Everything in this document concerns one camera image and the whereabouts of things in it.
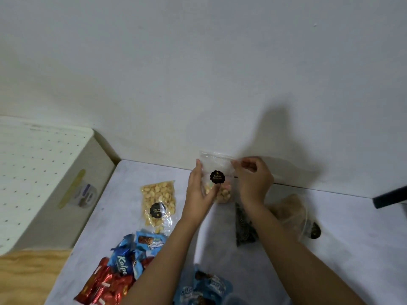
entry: black round sticker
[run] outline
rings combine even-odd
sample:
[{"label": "black round sticker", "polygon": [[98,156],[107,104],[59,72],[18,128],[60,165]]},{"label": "black round sticker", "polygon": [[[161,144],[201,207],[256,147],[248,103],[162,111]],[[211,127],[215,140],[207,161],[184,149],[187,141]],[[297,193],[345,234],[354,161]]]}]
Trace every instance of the black round sticker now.
[{"label": "black round sticker", "polygon": [[210,174],[210,180],[215,184],[222,184],[225,182],[225,175],[221,171],[215,170]]},{"label": "black round sticker", "polygon": [[154,203],[150,208],[150,214],[154,218],[161,218],[166,212],[165,205],[160,202]]}]

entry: dotted pattern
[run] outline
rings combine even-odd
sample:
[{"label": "dotted pattern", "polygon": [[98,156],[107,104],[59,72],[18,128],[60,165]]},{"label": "dotted pattern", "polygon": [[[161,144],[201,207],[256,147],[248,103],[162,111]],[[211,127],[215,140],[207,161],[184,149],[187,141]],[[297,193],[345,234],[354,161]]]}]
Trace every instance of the dotted pattern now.
[{"label": "dotted pattern", "polygon": [[18,241],[92,131],[0,117],[0,255]]}]

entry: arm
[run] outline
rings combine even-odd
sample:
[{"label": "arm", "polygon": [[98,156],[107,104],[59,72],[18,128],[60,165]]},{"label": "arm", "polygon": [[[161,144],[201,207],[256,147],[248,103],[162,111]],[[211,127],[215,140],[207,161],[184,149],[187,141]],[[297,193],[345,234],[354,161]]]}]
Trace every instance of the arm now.
[{"label": "arm", "polygon": [[205,198],[202,196],[201,169],[201,162],[197,160],[189,176],[181,219],[149,267],[131,287],[122,305],[171,304],[189,244],[219,190],[214,186]]},{"label": "arm", "polygon": [[349,286],[287,232],[264,206],[274,178],[257,157],[233,165],[247,215],[294,304],[365,304]]}]

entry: hand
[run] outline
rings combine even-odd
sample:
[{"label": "hand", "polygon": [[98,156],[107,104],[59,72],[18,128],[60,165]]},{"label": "hand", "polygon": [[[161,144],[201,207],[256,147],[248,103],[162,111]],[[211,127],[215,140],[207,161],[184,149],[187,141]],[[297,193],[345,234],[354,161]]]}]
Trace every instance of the hand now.
[{"label": "hand", "polygon": [[198,227],[205,218],[220,188],[219,184],[216,184],[204,197],[201,189],[201,178],[202,164],[201,161],[197,159],[196,167],[189,175],[185,206],[181,217],[182,220],[192,222],[196,227]]},{"label": "hand", "polygon": [[238,187],[243,205],[251,202],[264,203],[264,198],[274,177],[267,165],[259,157],[245,157],[231,161],[238,179]]}]

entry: bag of peanuts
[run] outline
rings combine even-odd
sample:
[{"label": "bag of peanuts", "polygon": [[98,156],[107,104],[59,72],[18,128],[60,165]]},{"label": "bag of peanuts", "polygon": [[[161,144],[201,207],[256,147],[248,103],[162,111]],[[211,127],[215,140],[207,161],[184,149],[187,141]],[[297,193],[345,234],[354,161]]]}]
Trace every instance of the bag of peanuts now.
[{"label": "bag of peanuts", "polygon": [[173,225],[171,216],[176,212],[174,181],[144,185],[140,190],[146,226],[153,227],[155,233],[169,234]]},{"label": "bag of peanuts", "polygon": [[231,160],[219,153],[201,152],[202,163],[202,186],[203,193],[208,194],[215,184],[221,184],[221,188],[215,198],[216,203],[226,203],[233,200],[232,189],[234,185],[234,168]]}]

